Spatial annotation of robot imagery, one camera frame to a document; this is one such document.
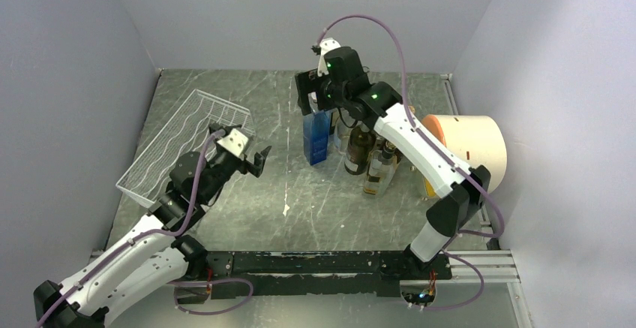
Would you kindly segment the blue clear bottle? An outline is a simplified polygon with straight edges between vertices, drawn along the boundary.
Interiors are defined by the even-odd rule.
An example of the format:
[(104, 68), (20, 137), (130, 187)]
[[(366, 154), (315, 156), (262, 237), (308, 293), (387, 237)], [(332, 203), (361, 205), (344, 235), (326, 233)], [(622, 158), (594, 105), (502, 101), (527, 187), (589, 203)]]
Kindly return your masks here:
[(310, 113), (303, 117), (303, 147), (307, 162), (313, 166), (327, 158), (331, 112), (319, 109), (315, 93), (310, 93), (307, 97)]

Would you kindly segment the clear bottle white label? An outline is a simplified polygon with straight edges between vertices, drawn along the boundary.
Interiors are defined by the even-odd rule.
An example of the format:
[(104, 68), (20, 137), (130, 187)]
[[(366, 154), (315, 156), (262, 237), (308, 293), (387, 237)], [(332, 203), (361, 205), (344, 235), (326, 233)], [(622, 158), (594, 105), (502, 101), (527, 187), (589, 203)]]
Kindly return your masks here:
[(334, 126), (333, 143), (336, 150), (345, 155), (347, 152), (348, 142), (350, 139), (351, 128), (347, 127), (342, 119), (338, 117)]

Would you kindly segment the small dark capped bottle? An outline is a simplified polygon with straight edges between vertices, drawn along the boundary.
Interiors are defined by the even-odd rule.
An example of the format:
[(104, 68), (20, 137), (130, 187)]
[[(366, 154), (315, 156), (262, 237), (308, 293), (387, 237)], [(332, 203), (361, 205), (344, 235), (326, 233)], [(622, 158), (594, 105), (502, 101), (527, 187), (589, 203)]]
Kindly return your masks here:
[(393, 143), (385, 140), (371, 156), (363, 184), (363, 192), (374, 196), (384, 194), (395, 175), (397, 166), (396, 147)]

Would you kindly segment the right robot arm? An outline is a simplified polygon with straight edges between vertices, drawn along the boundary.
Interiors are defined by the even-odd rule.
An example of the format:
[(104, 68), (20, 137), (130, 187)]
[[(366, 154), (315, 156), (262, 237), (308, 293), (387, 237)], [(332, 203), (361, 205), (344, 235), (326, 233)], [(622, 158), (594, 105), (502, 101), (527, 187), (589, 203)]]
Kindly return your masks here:
[(341, 108), (355, 120), (393, 143), (429, 181), (438, 201), (426, 212), (427, 221), (409, 244), (405, 270), (424, 278), (433, 259), (476, 213), (486, 198), (490, 171), (470, 166), (435, 138), (403, 103), (403, 95), (388, 83), (372, 83), (351, 47), (335, 41), (312, 46), (319, 57), (313, 70), (295, 76), (298, 106), (311, 112), (309, 96), (316, 94), (321, 110)]

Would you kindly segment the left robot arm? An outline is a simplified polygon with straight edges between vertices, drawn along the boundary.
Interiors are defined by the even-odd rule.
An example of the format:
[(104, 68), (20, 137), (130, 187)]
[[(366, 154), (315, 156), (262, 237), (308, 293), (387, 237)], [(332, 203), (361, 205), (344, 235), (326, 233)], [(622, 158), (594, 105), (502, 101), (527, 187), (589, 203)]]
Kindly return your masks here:
[(187, 231), (235, 173), (260, 177), (271, 150), (249, 161), (251, 139), (240, 126), (208, 130), (201, 150), (176, 159), (165, 192), (126, 235), (62, 282), (34, 290), (38, 327), (108, 327), (159, 287), (205, 275), (207, 251)]

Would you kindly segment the silver capped dark bottle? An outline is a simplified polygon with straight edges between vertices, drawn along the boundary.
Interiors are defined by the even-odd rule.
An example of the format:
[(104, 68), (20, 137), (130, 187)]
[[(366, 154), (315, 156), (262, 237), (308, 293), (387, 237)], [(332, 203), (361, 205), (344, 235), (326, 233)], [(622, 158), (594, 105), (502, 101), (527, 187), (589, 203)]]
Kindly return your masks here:
[(346, 149), (345, 170), (352, 175), (363, 174), (369, 162), (369, 154), (374, 150), (376, 135), (365, 124), (352, 129)]

